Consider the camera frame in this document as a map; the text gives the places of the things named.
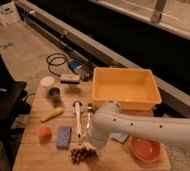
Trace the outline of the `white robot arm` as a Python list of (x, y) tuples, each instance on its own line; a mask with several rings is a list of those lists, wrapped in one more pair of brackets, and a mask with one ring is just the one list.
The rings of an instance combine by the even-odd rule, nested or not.
[(83, 139), (101, 149), (111, 133), (124, 133), (190, 149), (190, 119), (123, 114), (116, 101), (105, 102), (94, 113)]

